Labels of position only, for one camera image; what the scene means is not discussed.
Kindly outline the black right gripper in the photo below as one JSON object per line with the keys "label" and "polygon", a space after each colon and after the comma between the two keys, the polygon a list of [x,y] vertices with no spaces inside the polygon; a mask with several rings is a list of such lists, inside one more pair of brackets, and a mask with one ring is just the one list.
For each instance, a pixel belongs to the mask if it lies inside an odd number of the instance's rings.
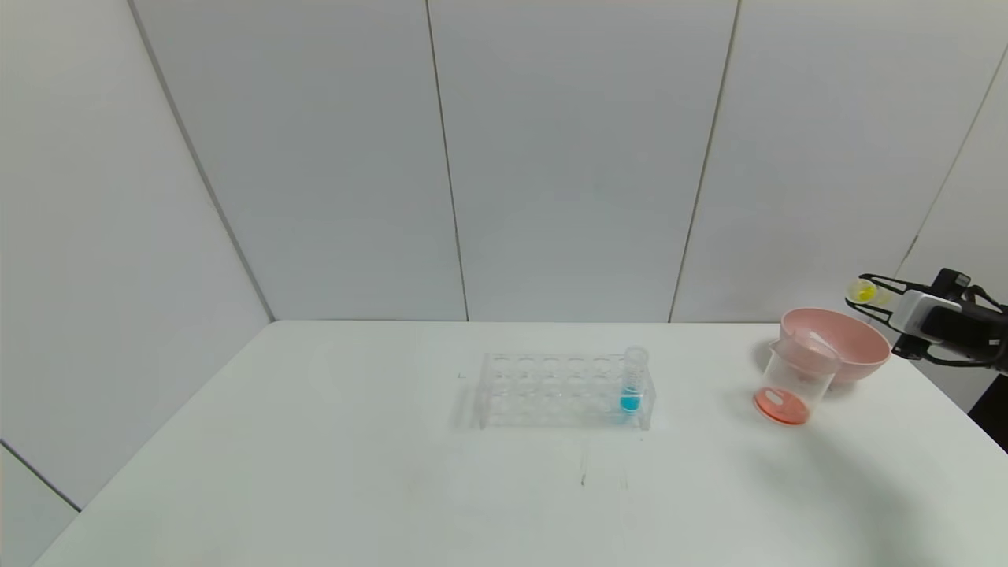
{"label": "black right gripper", "polygon": [[893,353],[949,369],[1004,369],[1007,365],[1006,312],[965,300],[932,295],[929,286],[881,274],[858,276],[858,295],[902,295],[894,311],[891,298],[845,298],[854,312],[897,331]]}

